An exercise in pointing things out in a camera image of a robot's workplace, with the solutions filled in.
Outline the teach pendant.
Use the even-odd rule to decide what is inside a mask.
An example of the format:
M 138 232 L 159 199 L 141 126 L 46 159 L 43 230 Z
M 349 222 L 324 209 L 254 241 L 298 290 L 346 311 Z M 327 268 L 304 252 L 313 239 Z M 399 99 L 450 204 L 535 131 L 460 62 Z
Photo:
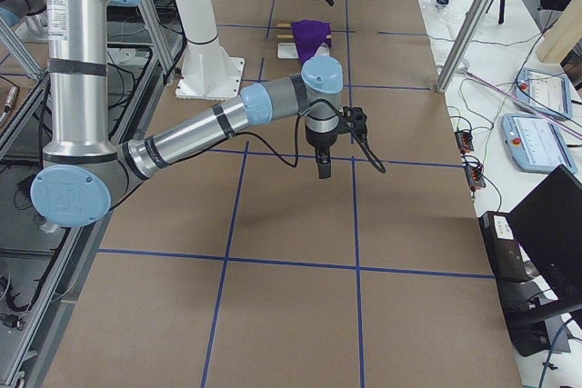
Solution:
M 559 129 L 549 121 L 525 114 L 504 114 L 501 130 L 507 150 L 524 172 L 549 174 L 564 165 L 578 171 Z
M 570 83 L 564 73 L 551 74 L 524 67 L 517 75 L 515 96 L 520 102 L 557 119 L 572 116 Z

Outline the near teach pendant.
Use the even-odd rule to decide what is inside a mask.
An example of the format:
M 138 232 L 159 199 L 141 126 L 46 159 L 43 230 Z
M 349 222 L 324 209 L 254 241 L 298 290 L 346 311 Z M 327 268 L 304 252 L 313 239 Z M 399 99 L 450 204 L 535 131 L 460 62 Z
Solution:
M 549 121 L 525 114 L 504 114 L 501 130 L 507 150 L 524 172 L 549 174 L 564 165 L 578 171 L 559 129 Z

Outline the black computer box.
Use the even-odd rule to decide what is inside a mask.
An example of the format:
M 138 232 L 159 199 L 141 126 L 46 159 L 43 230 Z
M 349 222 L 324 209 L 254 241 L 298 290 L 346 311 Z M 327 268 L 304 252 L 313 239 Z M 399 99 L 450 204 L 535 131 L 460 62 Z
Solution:
M 494 276 L 510 283 L 525 283 L 539 276 L 526 261 L 507 222 L 507 213 L 487 211 L 478 219 L 487 257 Z

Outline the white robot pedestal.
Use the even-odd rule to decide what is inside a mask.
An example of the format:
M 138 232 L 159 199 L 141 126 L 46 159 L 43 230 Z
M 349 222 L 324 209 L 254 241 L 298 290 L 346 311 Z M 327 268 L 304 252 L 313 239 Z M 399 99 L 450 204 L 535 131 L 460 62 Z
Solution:
M 212 0 L 176 0 L 186 37 L 179 98 L 226 100 L 238 94 L 245 60 L 220 44 Z

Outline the orange connector block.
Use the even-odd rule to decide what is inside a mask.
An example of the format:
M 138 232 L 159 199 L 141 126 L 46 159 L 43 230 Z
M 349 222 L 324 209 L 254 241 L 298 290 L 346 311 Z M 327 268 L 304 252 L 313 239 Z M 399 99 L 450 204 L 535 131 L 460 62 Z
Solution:
M 467 154 L 474 151 L 473 135 L 470 130 L 455 131 L 455 138 L 457 141 L 459 153 Z
M 483 176 L 483 165 L 480 162 L 468 161 L 464 164 L 467 185 L 470 191 L 475 192 L 476 190 L 485 188 L 486 182 Z

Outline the purple towel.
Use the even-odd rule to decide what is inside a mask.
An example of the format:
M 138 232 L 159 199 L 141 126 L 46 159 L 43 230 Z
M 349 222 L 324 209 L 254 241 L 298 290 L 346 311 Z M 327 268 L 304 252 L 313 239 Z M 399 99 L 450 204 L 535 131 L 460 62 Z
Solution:
M 321 45 L 332 47 L 332 29 L 328 22 L 304 19 L 292 22 L 291 30 L 301 64 L 315 56 Z

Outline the white towel rack base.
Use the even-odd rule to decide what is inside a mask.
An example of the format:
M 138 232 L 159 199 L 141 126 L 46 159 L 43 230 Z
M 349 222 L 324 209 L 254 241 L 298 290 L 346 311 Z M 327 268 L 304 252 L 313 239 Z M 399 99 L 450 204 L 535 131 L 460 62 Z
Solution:
M 296 50 L 296 45 L 292 42 L 283 42 L 277 44 L 277 58 L 282 60 L 298 60 L 299 55 Z M 321 44 L 315 55 L 330 55 L 330 49 L 326 44 Z

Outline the grey aluminium post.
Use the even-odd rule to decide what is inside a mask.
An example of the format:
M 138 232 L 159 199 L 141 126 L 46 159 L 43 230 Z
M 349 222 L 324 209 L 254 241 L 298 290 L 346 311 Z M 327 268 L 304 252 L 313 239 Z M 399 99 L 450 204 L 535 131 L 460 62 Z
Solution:
M 457 38 L 447 56 L 441 73 L 436 81 L 436 91 L 444 93 L 448 88 L 460 62 L 474 36 L 480 19 L 485 14 L 492 0 L 473 0 Z

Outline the black monitor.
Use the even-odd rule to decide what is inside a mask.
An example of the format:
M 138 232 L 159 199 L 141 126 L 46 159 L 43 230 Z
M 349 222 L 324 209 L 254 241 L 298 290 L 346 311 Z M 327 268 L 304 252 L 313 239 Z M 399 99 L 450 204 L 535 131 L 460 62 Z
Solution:
M 560 165 L 507 216 L 529 260 L 560 297 L 581 294 L 581 182 Z

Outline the far teach pendant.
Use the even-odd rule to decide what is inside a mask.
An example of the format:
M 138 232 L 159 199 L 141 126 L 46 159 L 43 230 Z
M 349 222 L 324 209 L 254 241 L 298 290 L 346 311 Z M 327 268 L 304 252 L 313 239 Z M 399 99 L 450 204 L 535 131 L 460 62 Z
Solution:
M 570 83 L 564 73 L 551 74 L 524 67 L 517 75 L 515 96 L 520 102 L 557 119 L 572 116 Z

